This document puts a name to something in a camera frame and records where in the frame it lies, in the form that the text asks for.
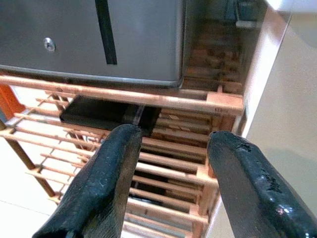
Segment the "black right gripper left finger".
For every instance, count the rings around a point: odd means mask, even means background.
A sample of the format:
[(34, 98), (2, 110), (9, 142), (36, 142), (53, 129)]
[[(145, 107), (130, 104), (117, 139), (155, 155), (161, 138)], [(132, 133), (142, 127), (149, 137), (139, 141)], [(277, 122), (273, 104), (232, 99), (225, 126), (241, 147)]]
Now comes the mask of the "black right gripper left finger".
[(135, 125), (112, 130), (32, 238), (120, 238), (141, 141)]

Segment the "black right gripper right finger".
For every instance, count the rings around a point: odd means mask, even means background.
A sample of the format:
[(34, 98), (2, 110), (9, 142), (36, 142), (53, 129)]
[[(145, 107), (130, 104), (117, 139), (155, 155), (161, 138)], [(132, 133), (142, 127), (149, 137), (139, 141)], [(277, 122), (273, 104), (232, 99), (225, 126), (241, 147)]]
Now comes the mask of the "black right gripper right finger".
[(207, 153), (235, 238), (317, 238), (317, 217), (255, 144), (215, 131)]

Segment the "round metal fridge lock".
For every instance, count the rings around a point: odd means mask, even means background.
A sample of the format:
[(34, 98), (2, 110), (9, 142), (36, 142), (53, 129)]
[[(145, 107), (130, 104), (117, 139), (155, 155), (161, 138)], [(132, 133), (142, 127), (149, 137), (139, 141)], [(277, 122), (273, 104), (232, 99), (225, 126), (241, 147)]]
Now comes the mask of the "round metal fridge lock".
[(44, 47), (49, 52), (54, 52), (56, 50), (54, 41), (49, 37), (44, 38)]

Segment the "black fridge door strip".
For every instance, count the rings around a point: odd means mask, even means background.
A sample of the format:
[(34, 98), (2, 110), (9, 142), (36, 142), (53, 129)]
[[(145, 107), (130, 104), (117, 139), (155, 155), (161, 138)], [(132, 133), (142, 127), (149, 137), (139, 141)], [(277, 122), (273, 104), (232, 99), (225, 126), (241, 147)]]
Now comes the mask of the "black fridge door strip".
[(117, 65), (111, 19), (107, 0), (95, 0), (101, 38), (103, 42), (106, 63)]

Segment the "silver mini fridge door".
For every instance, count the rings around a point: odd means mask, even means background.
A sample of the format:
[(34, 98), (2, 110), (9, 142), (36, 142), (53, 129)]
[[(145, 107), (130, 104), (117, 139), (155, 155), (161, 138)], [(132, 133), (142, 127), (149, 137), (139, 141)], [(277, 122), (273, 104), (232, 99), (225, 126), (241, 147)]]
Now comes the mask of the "silver mini fridge door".
[(185, 1), (107, 2), (117, 65), (106, 63), (95, 0), (0, 0), (0, 69), (87, 83), (178, 84)]

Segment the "black flat box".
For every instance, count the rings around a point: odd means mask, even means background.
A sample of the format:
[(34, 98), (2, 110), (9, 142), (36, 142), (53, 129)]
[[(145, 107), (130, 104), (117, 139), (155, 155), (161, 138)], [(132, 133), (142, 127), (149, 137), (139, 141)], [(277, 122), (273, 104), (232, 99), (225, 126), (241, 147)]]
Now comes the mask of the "black flat box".
[(113, 130), (122, 124), (138, 126), (144, 136), (151, 136), (161, 108), (106, 101), (87, 96), (76, 96), (60, 114), (61, 122)]

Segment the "wooden slatted rack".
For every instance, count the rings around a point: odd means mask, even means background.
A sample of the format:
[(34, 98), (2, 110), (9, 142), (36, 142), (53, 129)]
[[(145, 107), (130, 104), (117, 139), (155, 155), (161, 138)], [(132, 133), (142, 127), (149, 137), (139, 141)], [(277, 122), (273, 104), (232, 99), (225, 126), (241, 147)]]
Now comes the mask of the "wooden slatted rack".
[(15, 113), (0, 138), (55, 203), (92, 157), (109, 129), (63, 122), (75, 97), (161, 108), (144, 136), (123, 224), (126, 238), (203, 238), (219, 188), (207, 159), (209, 133), (230, 131), (243, 111), (241, 95), (190, 89), (109, 89), (0, 75), (0, 84), (43, 90), (37, 106)]

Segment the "orange plastic board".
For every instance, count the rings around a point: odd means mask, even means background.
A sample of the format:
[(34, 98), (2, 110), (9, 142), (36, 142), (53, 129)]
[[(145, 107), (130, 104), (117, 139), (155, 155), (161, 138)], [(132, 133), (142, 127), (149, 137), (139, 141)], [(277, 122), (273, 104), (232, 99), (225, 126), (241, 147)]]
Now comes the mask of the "orange plastic board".
[(25, 110), (25, 106), (18, 101), (8, 85), (0, 84), (0, 110), (6, 119), (11, 119), (15, 113), (21, 113)]

